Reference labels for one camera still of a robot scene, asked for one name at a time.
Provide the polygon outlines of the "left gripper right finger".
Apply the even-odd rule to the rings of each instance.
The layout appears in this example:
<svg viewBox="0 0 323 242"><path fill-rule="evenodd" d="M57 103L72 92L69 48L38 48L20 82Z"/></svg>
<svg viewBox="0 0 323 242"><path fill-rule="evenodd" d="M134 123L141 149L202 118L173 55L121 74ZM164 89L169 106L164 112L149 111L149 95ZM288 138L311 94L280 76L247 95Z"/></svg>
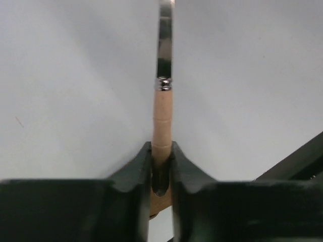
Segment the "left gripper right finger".
<svg viewBox="0 0 323 242"><path fill-rule="evenodd" d="M173 144L174 241L322 241L322 184L218 181Z"/></svg>

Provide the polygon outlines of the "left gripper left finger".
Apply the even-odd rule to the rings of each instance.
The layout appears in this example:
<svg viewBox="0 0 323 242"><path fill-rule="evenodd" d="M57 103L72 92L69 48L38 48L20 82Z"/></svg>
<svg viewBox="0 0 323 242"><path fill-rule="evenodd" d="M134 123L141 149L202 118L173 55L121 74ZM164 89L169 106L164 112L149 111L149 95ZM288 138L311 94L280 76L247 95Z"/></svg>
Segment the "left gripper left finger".
<svg viewBox="0 0 323 242"><path fill-rule="evenodd" d="M101 179L1 181L1 241L147 241L150 143Z"/></svg>

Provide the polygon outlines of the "spoon with pink handle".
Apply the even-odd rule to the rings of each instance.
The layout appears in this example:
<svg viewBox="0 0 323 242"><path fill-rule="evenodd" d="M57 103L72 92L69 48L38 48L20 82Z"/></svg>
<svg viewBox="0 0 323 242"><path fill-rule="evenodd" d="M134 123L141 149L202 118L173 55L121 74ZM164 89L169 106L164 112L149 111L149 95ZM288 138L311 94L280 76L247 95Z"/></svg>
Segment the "spoon with pink handle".
<svg viewBox="0 0 323 242"><path fill-rule="evenodd" d="M158 46L151 140L154 194L162 197L169 187L168 160L172 150L173 120L173 12L175 1L159 1Z"/></svg>

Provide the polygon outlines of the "brown cloth napkin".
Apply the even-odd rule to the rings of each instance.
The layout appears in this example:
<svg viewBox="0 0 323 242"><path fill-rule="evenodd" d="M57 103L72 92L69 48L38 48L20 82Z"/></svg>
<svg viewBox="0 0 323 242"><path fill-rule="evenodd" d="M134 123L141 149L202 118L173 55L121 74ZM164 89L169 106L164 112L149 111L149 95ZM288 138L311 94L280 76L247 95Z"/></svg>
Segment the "brown cloth napkin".
<svg viewBox="0 0 323 242"><path fill-rule="evenodd" d="M150 192L150 215L149 219L155 218L159 212L172 206L172 190L168 188L165 195L158 197L153 190Z"/></svg>

